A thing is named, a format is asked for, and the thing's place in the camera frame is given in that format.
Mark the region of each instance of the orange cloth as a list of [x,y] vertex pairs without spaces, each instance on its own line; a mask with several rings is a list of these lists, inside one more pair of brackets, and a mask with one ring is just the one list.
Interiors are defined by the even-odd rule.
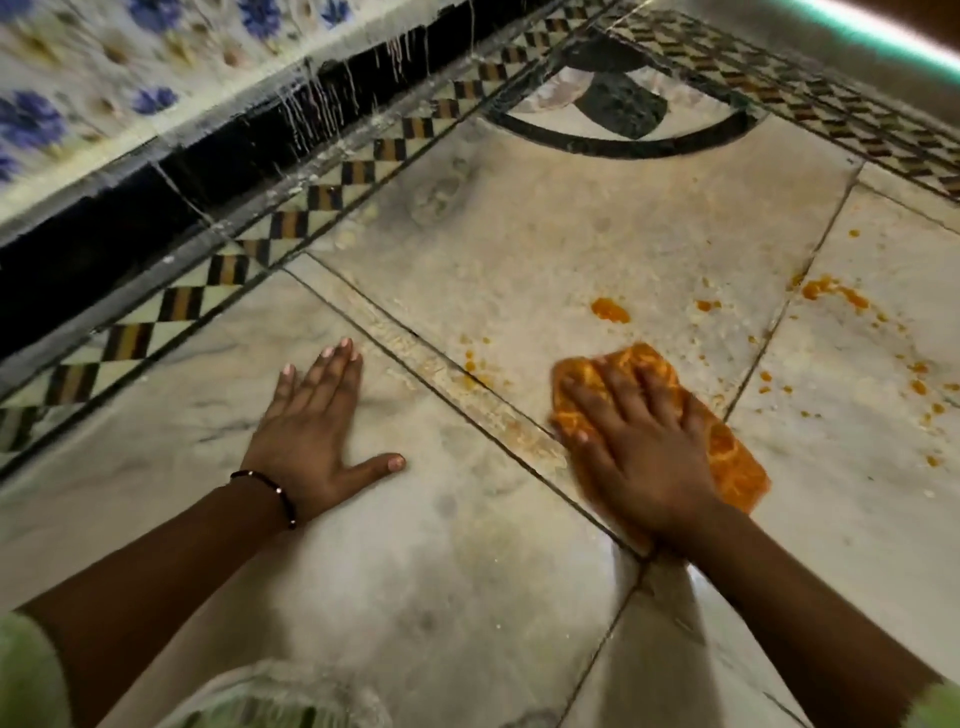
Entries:
[[[636,343],[629,349],[607,354],[602,358],[633,381],[636,381],[635,371],[639,364],[652,369],[666,382],[673,393],[674,407],[678,417],[683,414],[688,392],[680,385],[676,370],[649,344]],[[593,425],[570,401],[560,386],[561,381],[567,376],[584,383],[607,401],[612,401],[607,386],[590,359],[583,357],[564,359],[554,365],[551,375],[554,422],[566,437],[572,436],[579,429],[595,433]],[[750,513],[763,495],[770,490],[770,478],[750,452],[733,436],[730,428],[708,410],[706,414],[709,428],[710,472],[713,474],[717,492],[730,505]],[[576,462],[574,462],[574,471],[586,495],[595,500],[596,490],[585,478],[584,470],[578,467]]]

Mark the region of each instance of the marble floor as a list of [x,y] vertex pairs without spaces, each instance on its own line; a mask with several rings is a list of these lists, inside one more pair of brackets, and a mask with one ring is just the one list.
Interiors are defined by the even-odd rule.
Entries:
[[804,723],[549,434],[552,363],[637,339],[771,475],[759,524],[960,679],[960,207],[615,37],[451,125],[8,477],[4,609],[220,485],[276,372],[342,336],[367,361],[350,458],[410,462],[249,564],[106,726],[268,656],[355,676],[397,726]]

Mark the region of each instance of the hand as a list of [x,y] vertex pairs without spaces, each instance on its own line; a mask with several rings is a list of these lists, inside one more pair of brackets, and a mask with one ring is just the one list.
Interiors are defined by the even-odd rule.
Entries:
[[242,470],[263,473],[283,488],[307,522],[353,497],[368,485],[402,470],[395,452],[344,468],[344,442],[357,408],[363,357],[344,339],[324,349],[303,381],[288,364],[274,400],[244,455]]
[[702,506],[719,500],[704,406],[689,396],[678,421],[670,390],[656,374],[637,369],[638,386],[614,367],[596,366],[614,404],[572,379],[564,382],[600,435],[577,432],[569,443],[573,457],[616,517],[675,545]]

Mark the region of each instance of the checkered tile border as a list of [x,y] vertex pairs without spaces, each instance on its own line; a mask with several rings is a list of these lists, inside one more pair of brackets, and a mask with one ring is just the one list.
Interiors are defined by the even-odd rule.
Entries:
[[676,11],[605,12],[601,27],[860,157],[960,202],[960,141]]
[[5,398],[0,402],[0,477],[141,376],[158,357],[329,230],[607,6],[604,0],[567,2],[497,50],[476,58],[466,72],[439,86],[429,101],[322,175],[310,178],[310,184],[233,241],[120,320],[90,334],[77,349]]

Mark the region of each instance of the green sleeve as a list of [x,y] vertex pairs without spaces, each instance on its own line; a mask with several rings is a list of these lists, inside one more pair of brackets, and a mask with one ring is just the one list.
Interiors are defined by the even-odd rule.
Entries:
[[0,726],[70,728],[70,703],[57,650],[40,626],[0,617]]
[[901,728],[960,728],[960,687],[949,681],[931,685]]

